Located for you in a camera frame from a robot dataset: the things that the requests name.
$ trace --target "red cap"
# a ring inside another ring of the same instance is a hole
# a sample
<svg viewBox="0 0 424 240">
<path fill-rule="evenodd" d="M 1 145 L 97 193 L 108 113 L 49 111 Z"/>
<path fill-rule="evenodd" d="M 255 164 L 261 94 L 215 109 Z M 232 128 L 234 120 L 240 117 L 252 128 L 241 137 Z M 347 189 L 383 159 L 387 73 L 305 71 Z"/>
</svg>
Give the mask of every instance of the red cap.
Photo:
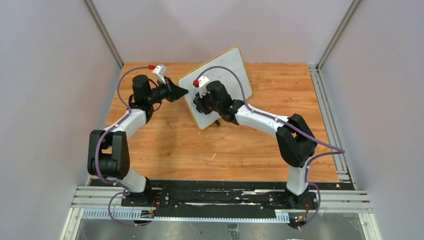
<svg viewBox="0 0 424 240">
<path fill-rule="evenodd" d="M 196 88 L 198 88 L 199 87 L 199 80 L 195 79 L 193 81 L 193 86 L 195 86 Z"/>
</svg>

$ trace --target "purple cable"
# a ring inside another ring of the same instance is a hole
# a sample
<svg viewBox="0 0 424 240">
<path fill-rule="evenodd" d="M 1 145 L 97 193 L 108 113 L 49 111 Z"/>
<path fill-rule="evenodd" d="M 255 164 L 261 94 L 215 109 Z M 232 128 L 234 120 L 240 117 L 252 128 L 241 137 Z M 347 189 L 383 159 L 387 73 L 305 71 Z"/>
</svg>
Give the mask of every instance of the purple cable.
<svg viewBox="0 0 424 240">
<path fill-rule="evenodd" d="M 128 196 L 128 195 L 130 195 L 130 191 L 128 191 L 128 192 L 123 192 L 123 191 L 121 191 L 121 192 L 118 192 L 117 194 L 115 194 L 115 195 L 113 195 L 113 197 L 110 199 L 110 201 L 109 201 L 109 204 L 107 205 L 107 212 L 109 213 L 109 217 L 110 217 L 110 219 L 112 219 L 112 221 L 114 221 L 116 224 L 118 224 L 118 225 L 121 225 L 121 226 L 123 226 L 123 227 L 142 227 L 142 226 L 146 226 L 146 225 L 148 225 L 148 224 L 150 224 L 151 223 L 151 221 L 150 222 L 146 222 L 146 223 L 134 223 L 134 224 L 129 224 L 129 223 L 123 223 L 123 222 L 121 222 L 121 221 L 118 221 L 118 220 L 116 220 L 116 218 L 114 218 L 114 216 L 112 216 L 112 211 L 111 211 L 111 205 L 112 205 L 112 201 L 118 196 L 118 195 L 125 195 L 125 196 Z"/>
<path fill-rule="evenodd" d="M 121 86 L 121 82 L 124 79 L 124 77 L 135 71 L 135 70 L 139 70 L 139 69 L 148 69 L 148 66 L 139 66 L 139 67 L 135 67 L 132 68 L 130 70 L 128 70 L 127 72 L 125 72 L 119 79 L 118 81 L 118 85 L 116 87 L 116 93 L 118 95 L 119 100 L 126 106 L 126 108 L 128 109 L 128 113 L 131 113 L 131 107 L 122 99 L 121 94 L 119 92 L 120 86 Z M 95 155 L 94 155 L 94 164 L 95 164 L 95 170 L 97 172 L 97 176 L 100 178 L 100 180 L 105 183 L 105 184 L 112 184 L 112 183 L 116 183 L 118 186 L 123 187 L 126 190 L 130 190 L 129 187 L 127 187 L 126 185 L 118 182 L 118 181 L 110 181 L 107 180 L 106 178 L 103 177 L 102 173 L 100 172 L 100 166 L 99 166 L 99 152 L 100 152 L 100 145 L 103 141 L 103 139 L 105 138 L 105 136 L 110 133 L 112 130 L 114 130 L 115 128 L 117 128 L 117 126 L 119 126 L 122 122 L 124 122 L 130 115 L 127 113 L 124 113 L 124 117 L 122 119 L 120 119 L 116 124 L 111 125 L 98 139 L 97 145 L 95 146 Z"/>
<path fill-rule="evenodd" d="M 320 210 L 320 207 L 321 207 L 321 192 L 320 192 L 320 189 L 318 188 L 318 185 L 316 185 L 313 182 L 310 182 L 309 185 L 314 186 L 316 188 L 316 191 L 318 192 L 318 206 L 316 207 L 316 210 L 313 213 L 313 215 L 310 217 L 310 219 L 305 224 L 299 227 L 299 230 L 304 229 L 306 226 L 309 225 L 310 222 L 312 222 L 312 220 L 317 216 L 318 211 Z"/>
<path fill-rule="evenodd" d="M 122 188 L 124 188 L 125 190 L 127 190 L 127 193 L 125 192 L 118 192 L 117 194 L 115 194 L 109 201 L 109 205 L 107 206 L 107 211 L 109 213 L 109 217 L 110 219 L 112 219 L 112 221 L 114 221 L 115 223 L 124 226 L 124 227 L 137 227 L 137 226 L 145 226 L 148 223 L 141 223 L 141 224 L 127 224 L 127 223 L 123 223 L 120 222 L 118 220 L 116 220 L 114 218 L 114 216 L 112 216 L 112 212 L 111 212 L 111 205 L 112 205 L 112 201 L 120 194 L 122 195 L 126 195 L 128 196 L 130 194 L 130 188 L 128 186 L 126 186 L 125 184 L 119 182 L 119 181 L 111 181 L 111 180 L 107 180 L 106 178 L 103 177 L 102 172 L 100 171 L 100 165 L 99 165 L 99 152 L 100 152 L 100 145 L 102 144 L 103 139 L 105 138 L 105 136 L 110 133 L 112 130 L 114 130 L 115 128 L 117 128 L 117 126 L 119 126 L 122 122 L 124 122 L 131 114 L 131 107 L 123 100 L 123 98 L 121 97 L 121 94 L 119 92 L 120 86 L 121 86 L 121 82 L 124 79 L 124 77 L 135 71 L 135 70 L 139 70 L 139 69 L 148 69 L 148 66 L 139 66 L 139 67 L 135 67 L 132 68 L 130 70 L 128 70 L 127 72 L 125 72 L 119 79 L 118 81 L 118 85 L 116 87 L 116 93 L 118 95 L 119 100 L 125 105 L 125 107 L 128 109 L 128 114 L 124 113 L 124 116 L 116 123 L 114 123 L 113 125 L 111 125 L 106 131 L 104 131 L 104 133 L 100 136 L 100 138 L 98 139 L 97 145 L 95 146 L 95 155 L 94 155 L 94 164 L 95 164 L 95 170 L 97 173 L 97 176 L 100 178 L 100 180 L 105 183 L 105 184 L 116 184 Z"/>
<path fill-rule="evenodd" d="M 239 79 L 239 77 L 231 70 L 231 69 L 229 69 L 229 68 L 227 68 L 227 67 L 225 67 L 225 66 L 211 66 L 211 67 L 208 67 L 208 68 L 206 68 L 205 70 L 203 70 L 199 75 L 198 75 L 198 77 L 196 78 L 196 80 L 198 80 L 204 73 L 206 73 L 207 71 L 209 71 L 209 70 L 212 70 L 212 69 L 224 69 L 224 70 L 227 70 L 228 72 L 230 72 L 234 77 L 235 77 L 235 79 L 237 80 L 237 82 L 238 82 L 238 85 L 240 86 L 240 90 L 241 90 L 241 96 L 243 97 L 243 102 L 244 102 L 244 105 L 246 106 L 246 108 L 248 109 L 248 110 L 250 110 L 252 113 L 255 113 L 255 114 L 259 114 L 259 115 L 261 115 L 261 116 L 264 116 L 264 117 L 267 117 L 267 118 L 270 118 L 270 119 L 272 119 L 272 120 L 276 120 L 278 123 L 281 123 L 281 124 L 284 124 L 284 125 L 287 125 L 289 128 L 291 128 L 291 129 L 293 129 L 294 131 L 296 131 L 298 134 L 300 134 L 300 135 L 302 135 L 302 136 L 304 136 L 305 138 L 307 138 L 307 139 L 309 139 L 309 140 L 311 140 L 311 141 L 313 141 L 313 142 L 315 142 L 315 143 L 317 143 L 317 144 L 321 144 L 321 145 L 323 145 L 323 146 L 325 146 L 325 147 L 327 147 L 327 148 L 330 148 L 330 149 L 333 149 L 333 150 L 336 150 L 336 151 L 330 151 L 330 152 L 324 152 L 324 153 L 321 153 L 321 154 L 318 154 L 318 155 L 316 155 L 316 156 L 313 156 L 307 163 L 306 163 L 306 170 L 305 170 L 305 182 L 308 182 L 308 173 L 309 173 L 309 166 L 311 165 L 311 163 L 314 161 L 314 160 L 316 160 L 317 158 L 320 158 L 320 157 L 322 157 L 322 156 L 327 156 L 327 155 L 336 155 L 336 154 L 344 154 L 345 153 L 345 150 L 343 150 L 342 148 L 340 148 L 340 147 L 337 147 L 337 146 L 333 146 L 333 145 L 331 145 L 331 144 L 328 144 L 328 143 L 326 143 L 326 142 L 323 142 L 323 141 L 321 141 L 321 140 L 319 140 L 319 139 L 316 139 L 315 137 L 313 137 L 313 136 L 310 136 L 310 135 L 308 135 L 306 132 L 304 132 L 304 131 L 302 131 L 302 130 L 300 130 L 299 128 L 297 128 L 297 127 L 295 127 L 293 124 L 290 124 L 290 123 L 288 123 L 288 122 L 286 122 L 286 121 L 284 121 L 284 120 L 281 120 L 281 119 L 279 119 L 279 118 L 277 118 L 277 117 L 275 117 L 275 116 L 272 116 L 272 115 L 270 115 L 270 114 L 267 114 L 267 113 L 264 113 L 264 112 L 260 112 L 260 111 L 256 111 L 256 110 L 254 110 L 254 109 L 252 109 L 250 106 L 249 106 L 249 104 L 248 104 L 248 101 L 246 100 L 246 96 L 245 96 L 245 91 L 243 90 L 243 86 L 242 86 L 242 82 L 240 81 L 240 79 Z M 307 223 L 305 223 L 302 227 L 300 227 L 300 229 L 303 229 L 304 227 L 306 227 L 308 224 L 309 224 L 309 222 L 311 222 L 314 218 L 315 218 L 315 216 L 317 215 L 317 213 L 318 213 L 318 210 L 320 209 L 320 206 L 321 206 L 321 193 L 320 193 L 320 189 L 318 188 L 318 185 L 316 185 L 315 183 L 313 183 L 313 182 L 310 182 L 309 183 L 309 185 L 311 185 L 311 186 L 314 186 L 315 188 L 316 188 L 316 190 L 318 191 L 318 198 L 319 198 L 319 200 L 318 200 L 318 207 L 317 207 L 317 209 L 316 209 L 316 211 L 315 211 L 315 213 L 313 214 L 313 216 L 309 219 L 309 221 L 307 221 Z"/>
</svg>

